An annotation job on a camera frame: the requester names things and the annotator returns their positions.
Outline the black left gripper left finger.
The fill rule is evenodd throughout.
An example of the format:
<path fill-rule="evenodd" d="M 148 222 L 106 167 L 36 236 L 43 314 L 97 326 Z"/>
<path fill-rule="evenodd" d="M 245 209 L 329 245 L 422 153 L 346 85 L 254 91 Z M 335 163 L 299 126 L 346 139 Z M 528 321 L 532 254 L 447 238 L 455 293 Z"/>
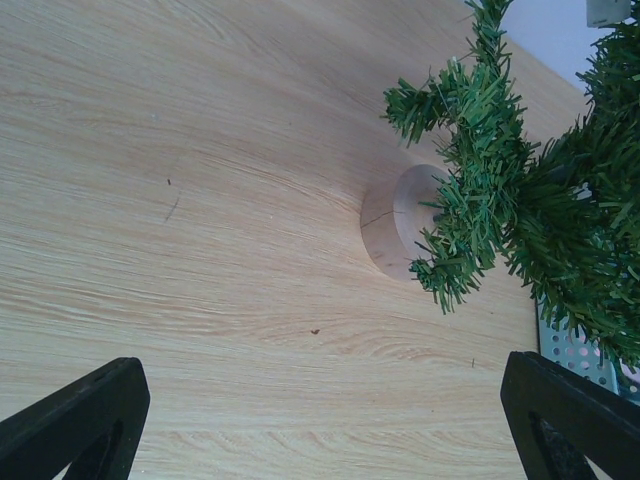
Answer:
<path fill-rule="evenodd" d="M 141 361 L 116 358 L 1 422 L 1 477 L 127 479 L 149 406 Z"/>

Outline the light blue plastic basket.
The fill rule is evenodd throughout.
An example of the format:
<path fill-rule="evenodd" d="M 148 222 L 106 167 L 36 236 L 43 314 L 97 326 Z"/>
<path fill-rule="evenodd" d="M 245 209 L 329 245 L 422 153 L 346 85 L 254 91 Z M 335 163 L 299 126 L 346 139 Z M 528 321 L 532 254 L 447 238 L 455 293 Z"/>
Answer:
<path fill-rule="evenodd" d="M 601 351 L 595 340 L 588 340 L 581 327 L 570 328 L 568 321 L 543 319 L 545 297 L 536 300 L 538 350 L 544 357 L 621 398 L 639 404 L 639 369 L 631 370 Z"/>

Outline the small green christmas tree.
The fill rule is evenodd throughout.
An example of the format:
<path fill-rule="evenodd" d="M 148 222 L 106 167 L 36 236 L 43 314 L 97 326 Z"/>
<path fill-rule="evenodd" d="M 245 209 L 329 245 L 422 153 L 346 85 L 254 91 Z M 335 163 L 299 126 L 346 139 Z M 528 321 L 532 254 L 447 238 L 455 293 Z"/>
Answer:
<path fill-rule="evenodd" d="M 444 312 L 478 289 L 498 256 L 542 318 L 582 331 L 603 357 L 639 366 L 639 5 L 605 23 L 581 74 L 589 110 L 561 136 L 528 140 L 506 49 L 505 1 L 476 1 L 465 65 L 384 94 L 408 143 L 437 128 L 448 174 L 409 269 Z"/>

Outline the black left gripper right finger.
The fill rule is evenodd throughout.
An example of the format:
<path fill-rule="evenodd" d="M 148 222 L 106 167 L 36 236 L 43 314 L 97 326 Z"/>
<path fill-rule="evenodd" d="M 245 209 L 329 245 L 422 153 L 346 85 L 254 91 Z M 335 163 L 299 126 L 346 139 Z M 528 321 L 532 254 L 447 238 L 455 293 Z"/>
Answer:
<path fill-rule="evenodd" d="M 500 398 L 529 479 L 639 477 L 639 407 L 534 352 L 512 352 Z"/>

